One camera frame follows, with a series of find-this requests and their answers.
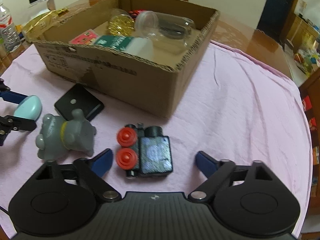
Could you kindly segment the wooden chair right side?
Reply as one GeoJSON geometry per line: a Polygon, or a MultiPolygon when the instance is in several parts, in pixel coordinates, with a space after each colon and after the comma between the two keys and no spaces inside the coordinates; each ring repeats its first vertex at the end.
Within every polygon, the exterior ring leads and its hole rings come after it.
{"type": "Polygon", "coordinates": [[[312,142],[312,185],[308,215],[319,215],[319,72],[317,69],[299,87],[312,142]]]}

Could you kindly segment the gold wrapped gift box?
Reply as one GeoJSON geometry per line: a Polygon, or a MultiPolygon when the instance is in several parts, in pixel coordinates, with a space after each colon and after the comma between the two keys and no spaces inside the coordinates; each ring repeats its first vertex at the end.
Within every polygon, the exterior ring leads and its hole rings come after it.
{"type": "Polygon", "coordinates": [[[59,16],[68,10],[69,9],[67,7],[59,10],[51,10],[30,20],[22,28],[22,34],[25,40],[31,43],[33,40],[37,39],[52,26],[54,21],[57,20],[59,16]]]}

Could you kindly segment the pink table cloth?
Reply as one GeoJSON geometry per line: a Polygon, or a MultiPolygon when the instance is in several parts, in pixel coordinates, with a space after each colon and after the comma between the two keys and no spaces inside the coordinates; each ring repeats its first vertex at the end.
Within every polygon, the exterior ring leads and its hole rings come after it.
{"type": "MultiPolygon", "coordinates": [[[[2,78],[13,91],[41,99],[42,116],[56,114],[54,103],[73,83],[49,72],[34,45],[13,61],[2,78]]],[[[194,165],[202,150],[238,165],[263,161],[295,195],[299,236],[312,181],[311,135],[298,87],[272,67],[248,55],[210,43],[175,113],[165,120],[92,91],[105,109],[92,121],[97,128],[94,153],[116,152],[116,134],[126,124],[157,125],[170,137],[174,171],[166,178],[127,179],[114,163],[104,179],[121,195],[126,191],[191,193],[206,179],[194,165]]],[[[37,130],[11,132],[1,147],[1,207],[42,165],[37,130]]]]}

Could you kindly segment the white plastic rectangular bottle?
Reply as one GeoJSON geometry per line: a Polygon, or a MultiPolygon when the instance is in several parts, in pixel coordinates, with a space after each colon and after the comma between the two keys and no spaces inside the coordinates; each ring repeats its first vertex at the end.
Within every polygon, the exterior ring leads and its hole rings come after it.
{"type": "Polygon", "coordinates": [[[93,45],[122,51],[150,61],[153,60],[154,56],[153,44],[148,38],[103,35],[99,37],[93,45]]]}

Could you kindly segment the clear water bottle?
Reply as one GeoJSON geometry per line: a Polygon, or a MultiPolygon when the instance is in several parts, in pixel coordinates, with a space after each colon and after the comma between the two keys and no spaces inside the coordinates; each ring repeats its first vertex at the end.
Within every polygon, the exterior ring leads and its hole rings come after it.
{"type": "Polygon", "coordinates": [[[12,20],[10,10],[1,1],[1,37],[4,40],[4,46],[10,53],[15,51],[21,45],[21,39],[12,20]]]}

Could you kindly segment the light blue egg-shaped device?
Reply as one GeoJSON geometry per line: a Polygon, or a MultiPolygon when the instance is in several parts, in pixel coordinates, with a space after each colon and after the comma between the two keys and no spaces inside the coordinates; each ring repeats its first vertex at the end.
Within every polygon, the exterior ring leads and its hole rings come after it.
{"type": "Polygon", "coordinates": [[[38,96],[31,95],[20,102],[14,111],[14,116],[18,118],[36,121],[42,112],[42,103],[38,96]]]}

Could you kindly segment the red toy train block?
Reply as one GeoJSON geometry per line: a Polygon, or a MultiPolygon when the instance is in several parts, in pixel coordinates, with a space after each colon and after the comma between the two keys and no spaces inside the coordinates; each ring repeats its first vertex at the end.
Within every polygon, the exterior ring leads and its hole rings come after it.
{"type": "Polygon", "coordinates": [[[135,19],[141,12],[144,12],[144,10],[133,10],[128,13],[133,19],[135,19]]]}

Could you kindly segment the wooden cabinet in background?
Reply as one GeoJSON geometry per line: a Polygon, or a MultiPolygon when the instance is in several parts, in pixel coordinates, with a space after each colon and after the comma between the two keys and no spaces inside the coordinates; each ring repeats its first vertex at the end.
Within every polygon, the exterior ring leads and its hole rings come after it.
{"type": "Polygon", "coordinates": [[[289,13],[285,24],[280,32],[280,45],[284,48],[288,45],[296,52],[303,43],[305,37],[311,37],[314,42],[319,36],[319,31],[310,25],[306,20],[294,13],[289,13]]]}

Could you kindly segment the fish oil capsule bottle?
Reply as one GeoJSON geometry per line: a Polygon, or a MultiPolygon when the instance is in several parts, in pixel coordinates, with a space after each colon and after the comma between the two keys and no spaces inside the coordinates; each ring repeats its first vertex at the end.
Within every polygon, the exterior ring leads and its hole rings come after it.
{"type": "Polygon", "coordinates": [[[135,22],[128,12],[121,9],[112,9],[108,22],[108,33],[114,36],[131,36],[135,22]]]}

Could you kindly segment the black square flat device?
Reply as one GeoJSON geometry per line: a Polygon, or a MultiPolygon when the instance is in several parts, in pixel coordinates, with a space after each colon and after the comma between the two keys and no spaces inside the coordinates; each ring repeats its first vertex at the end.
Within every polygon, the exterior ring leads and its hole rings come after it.
{"type": "Polygon", "coordinates": [[[92,121],[104,108],[104,104],[83,85],[76,83],[54,104],[57,112],[67,121],[72,119],[72,111],[81,109],[84,117],[92,121]]]}

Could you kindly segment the black toy train block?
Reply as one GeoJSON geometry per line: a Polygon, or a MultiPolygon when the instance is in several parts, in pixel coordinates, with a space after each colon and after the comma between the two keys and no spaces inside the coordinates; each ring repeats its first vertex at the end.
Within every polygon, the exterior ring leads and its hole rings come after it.
{"type": "Polygon", "coordinates": [[[173,172],[170,139],[160,126],[127,124],[117,133],[117,165],[128,179],[164,177],[173,172]]]}

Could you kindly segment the clear plastic jar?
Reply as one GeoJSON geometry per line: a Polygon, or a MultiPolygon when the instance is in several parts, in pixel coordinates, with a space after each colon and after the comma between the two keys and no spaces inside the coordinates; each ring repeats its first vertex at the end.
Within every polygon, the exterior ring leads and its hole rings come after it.
{"type": "Polygon", "coordinates": [[[180,54],[187,50],[195,33],[193,20],[154,11],[142,11],[135,19],[135,33],[148,38],[157,48],[180,54]]]}

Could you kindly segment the black teardrop-shaped device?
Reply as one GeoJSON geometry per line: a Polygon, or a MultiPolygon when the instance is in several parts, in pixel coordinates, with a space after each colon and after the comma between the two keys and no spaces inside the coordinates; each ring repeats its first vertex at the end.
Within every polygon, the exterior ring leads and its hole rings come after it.
{"type": "Polygon", "coordinates": [[[159,32],[163,36],[173,40],[181,40],[185,36],[185,29],[176,24],[161,25],[159,28],[159,32]]]}

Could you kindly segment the red pink package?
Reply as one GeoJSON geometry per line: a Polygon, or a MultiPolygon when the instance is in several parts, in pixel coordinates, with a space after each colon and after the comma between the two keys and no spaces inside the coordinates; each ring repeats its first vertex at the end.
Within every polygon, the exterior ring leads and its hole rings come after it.
{"type": "Polygon", "coordinates": [[[69,41],[69,44],[93,45],[100,37],[94,30],[88,29],[69,41]]]}

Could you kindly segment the grey elephant toy figure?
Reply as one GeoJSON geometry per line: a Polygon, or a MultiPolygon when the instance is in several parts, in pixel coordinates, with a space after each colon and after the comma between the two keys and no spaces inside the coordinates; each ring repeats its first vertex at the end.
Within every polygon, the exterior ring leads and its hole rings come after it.
{"type": "Polygon", "coordinates": [[[81,109],[72,110],[67,121],[61,116],[46,114],[36,137],[37,156],[42,160],[57,160],[69,151],[78,151],[91,157],[97,129],[85,118],[81,109]]]}

